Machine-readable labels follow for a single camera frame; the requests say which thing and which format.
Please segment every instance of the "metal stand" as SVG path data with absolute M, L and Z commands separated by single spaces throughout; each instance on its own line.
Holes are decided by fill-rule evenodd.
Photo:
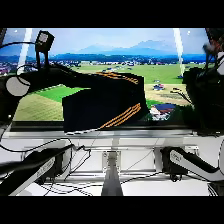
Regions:
M 116 162 L 117 162 L 117 153 L 110 152 L 108 157 L 107 172 L 101 196 L 123 196 L 123 191 L 118 176 Z

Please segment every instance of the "folded black garment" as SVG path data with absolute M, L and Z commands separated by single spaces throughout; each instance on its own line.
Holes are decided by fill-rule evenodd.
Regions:
M 65 132 L 130 124 L 148 113 L 143 77 L 127 73 L 110 76 L 111 82 L 105 85 L 62 99 Z

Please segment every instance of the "sky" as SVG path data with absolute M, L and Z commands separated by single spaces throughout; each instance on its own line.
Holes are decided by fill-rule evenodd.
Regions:
M 165 41 L 176 48 L 173 28 L 33 28 L 31 41 L 36 40 L 39 30 L 55 36 L 51 54 L 75 53 L 95 44 L 129 48 L 148 40 Z M 202 46 L 208 42 L 204 28 L 180 28 L 180 32 L 184 53 L 204 53 Z M 9 28 L 3 43 L 23 41 L 24 35 L 25 28 Z

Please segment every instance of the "white circular joint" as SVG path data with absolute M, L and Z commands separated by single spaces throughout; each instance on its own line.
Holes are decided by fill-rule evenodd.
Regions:
M 10 77 L 6 82 L 8 92 L 13 96 L 25 96 L 30 88 L 30 83 L 21 77 Z

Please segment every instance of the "landscape print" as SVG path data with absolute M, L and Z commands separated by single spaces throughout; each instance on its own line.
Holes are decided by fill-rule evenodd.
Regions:
M 56 62 L 80 73 L 114 71 L 143 76 L 153 120 L 166 120 L 176 105 L 189 105 L 180 95 L 170 93 L 173 88 L 178 88 L 187 95 L 182 84 L 173 28 L 33 28 L 31 41 L 35 41 L 39 30 L 47 30 L 55 36 L 49 52 L 50 64 Z M 25 35 L 24 32 L 24 29 L 8 29 L 4 43 L 21 41 L 18 39 Z M 203 68 L 205 54 L 202 46 L 208 42 L 205 29 L 181 28 L 180 36 L 184 70 Z M 15 73 L 20 52 L 19 45 L 0 51 L 0 75 Z M 35 63 L 34 46 L 30 45 L 26 64 Z M 63 120 L 62 98 L 77 91 L 80 88 L 57 86 L 30 94 L 21 100 L 14 120 Z

